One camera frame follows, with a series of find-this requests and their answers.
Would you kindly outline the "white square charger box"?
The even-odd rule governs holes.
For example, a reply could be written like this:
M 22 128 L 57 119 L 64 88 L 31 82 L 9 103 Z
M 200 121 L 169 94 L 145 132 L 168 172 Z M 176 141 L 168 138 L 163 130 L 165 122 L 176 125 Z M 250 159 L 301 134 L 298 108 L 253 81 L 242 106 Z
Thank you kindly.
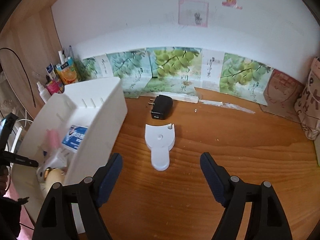
M 46 161 L 46 165 L 49 168 L 58 168 L 67 173 L 70 165 L 70 157 L 72 156 L 73 154 L 69 152 L 69 150 L 65 148 L 59 148 L 50 155 Z

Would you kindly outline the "cream oval object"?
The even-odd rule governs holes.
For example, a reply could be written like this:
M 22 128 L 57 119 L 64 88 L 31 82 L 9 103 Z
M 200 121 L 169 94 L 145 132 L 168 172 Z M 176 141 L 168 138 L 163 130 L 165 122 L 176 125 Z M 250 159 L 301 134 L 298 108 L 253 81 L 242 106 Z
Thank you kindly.
M 55 183 L 63 184 L 64 180 L 65 180 L 65 173 L 63 172 L 63 170 L 58 169 L 58 168 L 51 170 L 48 173 L 48 175 L 46 177 L 46 181 L 45 181 L 46 193 L 49 192 L 49 190 L 53 184 L 55 184 Z

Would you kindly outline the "blue label floss box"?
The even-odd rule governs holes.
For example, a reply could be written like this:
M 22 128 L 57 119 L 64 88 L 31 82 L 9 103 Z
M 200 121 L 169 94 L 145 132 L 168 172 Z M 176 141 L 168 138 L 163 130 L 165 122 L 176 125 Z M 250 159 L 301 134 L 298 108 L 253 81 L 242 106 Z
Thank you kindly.
M 84 126 L 72 125 L 61 144 L 64 148 L 76 153 L 85 137 L 88 128 Z

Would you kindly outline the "white plastic storage bin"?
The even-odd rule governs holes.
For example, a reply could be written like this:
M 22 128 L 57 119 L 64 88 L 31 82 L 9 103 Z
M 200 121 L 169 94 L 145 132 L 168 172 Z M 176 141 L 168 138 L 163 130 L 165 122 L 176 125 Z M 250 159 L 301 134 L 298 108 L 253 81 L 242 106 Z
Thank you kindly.
M 40 184 L 46 168 L 66 161 L 64 185 L 77 184 L 104 166 L 127 115 L 121 80 L 106 77 L 65 86 L 42 107 L 17 153 L 38 168 L 14 165 L 12 182 L 32 220 L 37 220 L 46 191 Z

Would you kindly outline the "white plastic holder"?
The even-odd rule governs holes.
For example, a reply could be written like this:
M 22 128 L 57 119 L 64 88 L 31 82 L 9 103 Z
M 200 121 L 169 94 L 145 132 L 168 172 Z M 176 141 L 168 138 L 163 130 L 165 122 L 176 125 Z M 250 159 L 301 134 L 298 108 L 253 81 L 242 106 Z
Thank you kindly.
M 145 143 L 151 152 L 151 165 L 165 171 L 170 165 L 170 151 L 175 144 L 175 125 L 145 125 Z

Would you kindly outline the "black usb charger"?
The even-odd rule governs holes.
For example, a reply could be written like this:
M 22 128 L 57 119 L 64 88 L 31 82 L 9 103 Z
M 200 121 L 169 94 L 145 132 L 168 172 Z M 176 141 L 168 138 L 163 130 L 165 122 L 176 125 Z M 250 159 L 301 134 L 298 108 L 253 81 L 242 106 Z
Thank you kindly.
M 173 99 L 166 95 L 158 95 L 154 99 L 150 99 L 148 104 L 152 105 L 151 117 L 164 120 L 173 107 Z

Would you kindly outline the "white spray bottle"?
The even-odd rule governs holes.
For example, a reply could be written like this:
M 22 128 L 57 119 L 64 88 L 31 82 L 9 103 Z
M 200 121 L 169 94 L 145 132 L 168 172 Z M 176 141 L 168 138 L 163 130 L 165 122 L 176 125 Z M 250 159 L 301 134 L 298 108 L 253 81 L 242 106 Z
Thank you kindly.
M 39 95 L 41 99 L 44 101 L 44 103 L 47 103 L 48 100 L 51 97 L 51 94 L 49 93 L 48 89 L 40 83 L 40 81 L 37 82 L 37 88 L 39 90 Z

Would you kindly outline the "pink pen can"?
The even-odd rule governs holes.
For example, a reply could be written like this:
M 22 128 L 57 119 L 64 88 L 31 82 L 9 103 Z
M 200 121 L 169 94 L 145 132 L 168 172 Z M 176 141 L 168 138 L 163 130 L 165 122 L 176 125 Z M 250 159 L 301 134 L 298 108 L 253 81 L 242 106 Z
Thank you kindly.
M 62 94 L 64 92 L 64 87 L 60 85 L 59 82 L 56 82 L 55 80 L 48 79 L 46 83 L 46 88 L 48 89 L 48 92 L 50 95 L 53 94 Z

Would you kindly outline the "brown cardboard picture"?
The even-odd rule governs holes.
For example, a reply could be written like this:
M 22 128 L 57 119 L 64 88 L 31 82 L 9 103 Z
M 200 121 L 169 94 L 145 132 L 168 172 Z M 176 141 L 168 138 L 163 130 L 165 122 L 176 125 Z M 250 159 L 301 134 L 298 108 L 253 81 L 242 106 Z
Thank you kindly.
M 264 90 L 267 105 L 260 105 L 263 112 L 281 116 L 299 123 L 294 104 L 304 85 L 291 76 L 274 69 Z

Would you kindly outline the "patterned beige tote bag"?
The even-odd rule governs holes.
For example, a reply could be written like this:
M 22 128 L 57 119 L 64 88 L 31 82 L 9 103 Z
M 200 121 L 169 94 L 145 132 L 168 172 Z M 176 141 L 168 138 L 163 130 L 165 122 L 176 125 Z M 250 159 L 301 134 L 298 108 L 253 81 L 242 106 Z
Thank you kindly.
M 315 140 L 319 135 L 319 90 L 319 57 L 316 57 L 311 64 L 306 85 L 294 105 L 305 136 L 310 140 Z

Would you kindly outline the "grape pattern paper boxes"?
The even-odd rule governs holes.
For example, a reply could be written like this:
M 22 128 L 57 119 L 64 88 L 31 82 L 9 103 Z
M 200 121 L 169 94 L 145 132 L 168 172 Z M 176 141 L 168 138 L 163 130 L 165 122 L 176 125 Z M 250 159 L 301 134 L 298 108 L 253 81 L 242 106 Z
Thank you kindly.
M 222 51 L 155 47 L 77 59 L 84 80 L 119 77 L 124 95 L 160 92 L 196 96 L 197 88 L 266 105 L 264 90 L 274 69 Z

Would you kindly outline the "pink framed sticker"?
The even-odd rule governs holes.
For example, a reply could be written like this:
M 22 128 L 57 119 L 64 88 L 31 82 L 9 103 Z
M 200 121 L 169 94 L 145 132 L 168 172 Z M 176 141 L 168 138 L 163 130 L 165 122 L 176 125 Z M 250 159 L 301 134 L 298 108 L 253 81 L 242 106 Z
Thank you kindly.
M 209 3 L 198 0 L 178 1 L 178 24 L 208 27 Z

